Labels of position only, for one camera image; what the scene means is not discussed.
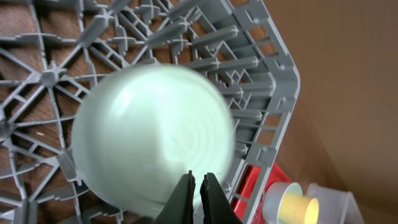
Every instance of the transparent container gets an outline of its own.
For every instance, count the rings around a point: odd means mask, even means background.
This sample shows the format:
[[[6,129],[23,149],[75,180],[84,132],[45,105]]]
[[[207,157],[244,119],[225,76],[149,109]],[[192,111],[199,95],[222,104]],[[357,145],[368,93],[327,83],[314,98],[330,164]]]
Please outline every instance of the transparent container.
[[[318,198],[318,224],[364,223],[352,192],[333,190],[312,183],[308,187],[306,196]]]

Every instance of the red container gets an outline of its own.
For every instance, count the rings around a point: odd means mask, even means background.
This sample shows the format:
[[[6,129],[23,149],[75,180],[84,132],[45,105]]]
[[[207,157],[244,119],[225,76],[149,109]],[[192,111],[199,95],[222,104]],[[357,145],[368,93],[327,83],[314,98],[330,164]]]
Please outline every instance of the red container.
[[[257,178],[260,174],[261,168],[258,166],[250,166],[247,170],[247,175],[244,179],[244,182],[240,189],[238,190],[238,194],[243,197],[249,198],[251,192],[253,191],[254,185],[256,184]],[[268,187],[275,182],[291,182],[292,180],[286,175],[286,173],[278,166],[278,164],[274,163],[271,169],[271,173],[269,174],[266,187],[264,188],[264,192],[268,189]],[[252,224],[264,224],[264,218],[262,217],[261,208],[262,208],[262,199],[259,206],[256,209],[256,214],[254,215]],[[235,214],[242,219],[244,210],[246,209],[247,202],[241,199],[237,199],[232,203],[232,208],[235,211]]]

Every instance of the table surface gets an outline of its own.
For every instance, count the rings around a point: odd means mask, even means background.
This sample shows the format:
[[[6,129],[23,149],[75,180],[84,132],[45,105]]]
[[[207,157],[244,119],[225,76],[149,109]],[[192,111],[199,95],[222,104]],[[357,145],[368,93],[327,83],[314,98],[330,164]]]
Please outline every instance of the table surface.
[[[235,4],[244,2],[245,0],[234,0]],[[130,6],[135,6],[138,1],[133,1]],[[46,8],[37,7],[39,14],[39,22],[43,32],[57,34],[65,38],[77,38],[80,35],[75,11],[65,10],[54,10],[47,11]],[[21,33],[35,32],[34,23],[30,16],[29,8],[24,4],[8,4],[0,3],[0,35],[1,36],[13,36]],[[93,18],[93,14],[85,14],[85,23],[89,23]],[[151,25],[151,29],[156,29],[159,26],[160,18],[155,19]],[[103,39],[110,38],[114,35],[113,26],[102,35]],[[203,33],[200,27],[196,27],[196,30]],[[252,35],[263,35],[263,30],[256,30]],[[57,47],[48,49],[47,55],[54,60],[56,64],[59,64],[69,54],[73,47]],[[19,57],[31,67],[36,70],[42,70],[40,61],[40,52],[35,46],[27,47],[13,47],[7,49],[10,53]],[[131,47],[126,55],[128,61],[131,61],[139,52],[139,47]],[[168,48],[159,47],[154,50],[154,56],[162,63],[171,63],[170,52]],[[180,59],[190,59],[190,52],[185,49],[180,56]],[[219,60],[225,60],[223,55],[218,56]],[[97,73],[111,73],[112,71],[103,63],[96,60],[94,57],[91,58]],[[71,76],[85,75],[87,74],[86,63],[83,56],[79,57],[76,62],[68,69],[68,74]],[[0,79],[2,80],[16,80],[23,79],[28,75],[27,71],[23,68],[18,67],[12,63],[9,63],[4,57],[0,57]],[[82,83],[82,85],[88,87],[88,83]],[[31,95],[39,86],[30,85],[29,89],[23,93],[23,96],[27,97]],[[72,86],[65,85],[66,89],[72,89]],[[5,98],[10,94],[13,88],[0,87],[0,101],[4,101]],[[76,101],[70,100],[68,97],[62,94],[56,93],[56,99],[59,104],[60,114],[75,114],[78,108]],[[7,108],[5,108],[6,114],[14,114],[20,105],[14,102]],[[320,184],[336,187],[338,189],[343,188],[343,184],[338,179],[333,170],[333,166],[330,164],[330,160],[322,149],[322,145],[317,140],[316,133],[313,132],[313,125],[310,119],[306,117],[305,108],[298,101],[294,110],[293,116],[290,120],[289,127],[285,134],[284,140],[280,147],[280,152],[277,157],[277,162],[285,169],[285,171],[291,176],[292,179],[299,181],[304,188],[311,182],[318,182]],[[37,119],[51,119],[53,113],[51,109],[50,97],[44,93],[37,100],[35,106],[29,108],[25,114],[21,116],[19,121],[32,121]],[[72,122],[66,121],[63,123],[64,135],[67,144],[70,144],[71,140],[71,129]],[[39,126],[32,126],[21,130],[24,133],[34,136],[40,141],[43,141],[53,147],[60,148],[59,140],[57,136],[57,127],[54,124],[45,124]],[[27,142],[19,141],[21,146],[27,146]],[[38,154],[44,157],[54,156],[55,153],[48,151],[44,148],[38,148],[36,150]],[[309,159],[308,155],[313,155],[313,159]],[[17,161],[19,164],[32,161],[32,159],[18,155]],[[7,149],[0,146],[0,169],[9,167],[9,155]],[[27,172],[23,175],[25,186],[27,186],[28,194],[34,190],[40,183],[41,178],[49,171],[51,167],[45,164],[40,165],[36,169]],[[54,189],[67,184],[62,172],[58,169],[57,173],[52,177],[50,183],[44,188],[44,191]],[[0,180],[0,193],[1,191],[12,192],[19,195],[19,191],[12,178]],[[86,210],[100,203],[100,199],[95,196],[92,192],[88,192],[80,196],[80,206],[82,210]],[[5,204],[0,203],[0,209],[5,207]],[[72,200],[58,201],[49,200],[39,204],[39,223],[57,223],[60,220],[66,219],[75,214],[75,209]],[[125,223],[131,223],[137,218],[134,214],[127,214]],[[93,219],[93,223],[116,223],[113,217],[96,217]]]

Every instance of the red tray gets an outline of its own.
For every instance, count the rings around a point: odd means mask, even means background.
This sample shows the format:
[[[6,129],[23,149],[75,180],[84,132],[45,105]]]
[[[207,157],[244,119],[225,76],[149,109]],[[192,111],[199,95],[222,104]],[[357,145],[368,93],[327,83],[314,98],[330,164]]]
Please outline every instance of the red tray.
[[[243,185],[238,190],[238,194],[243,197],[249,198],[251,192],[253,191],[254,185],[256,184],[256,180],[260,174],[261,168],[258,166],[249,166],[247,175],[244,179]],[[268,189],[268,187],[275,182],[291,182],[292,180],[286,175],[286,173],[278,166],[278,164],[274,163],[271,169],[271,173],[269,174],[266,187],[264,187],[264,192]],[[232,208],[235,211],[235,214],[242,219],[244,210],[246,209],[247,202],[241,199],[237,199],[232,203]],[[262,197],[259,206],[257,207],[256,214],[253,218],[252,224],[264,224],[265,221],[262,217],[261,213],[262,208]]]

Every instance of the plastic lattice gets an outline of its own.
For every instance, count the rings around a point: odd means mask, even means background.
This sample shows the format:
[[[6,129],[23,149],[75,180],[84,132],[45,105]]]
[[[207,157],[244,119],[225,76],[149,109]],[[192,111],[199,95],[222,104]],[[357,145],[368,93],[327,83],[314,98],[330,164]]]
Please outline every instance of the plastic lattice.
[[[247,202],[243,222],[251,223],[300,78],[264,3],[242,2],[185,0],[173,6],[168,0],[2,0],[1,16],[11,16],[4,22],[34,30],[0,33],[0,96],[5,96],[0,110],[0,202],[7,208],[0,207],[0,219],[37,223],[38,207],[58,200],[75,208],[60,223],[90,223],[98,215],[121,223],[123,208],[101,202],[85,209],[79,203],[90,193],[73,165],[70,126],[83,97],[111,71],[174,63],[211,80],[231,108],[236,157],[222,185],[230,202]],[[23,17],[13,11],[20,5]],[[51,12],[62,16],[55,19]],[[67,29],[70,24],[75,24],[75,33]],[[0,32],[14,32],[5,26]],[[49,27],[58,33],[47,32]],[[247,165],[261,171],[252,195],[244,198],[236,191]],[[29,182],[31,173],[42,178]],[[202,218],[199,206],[195,222]]]

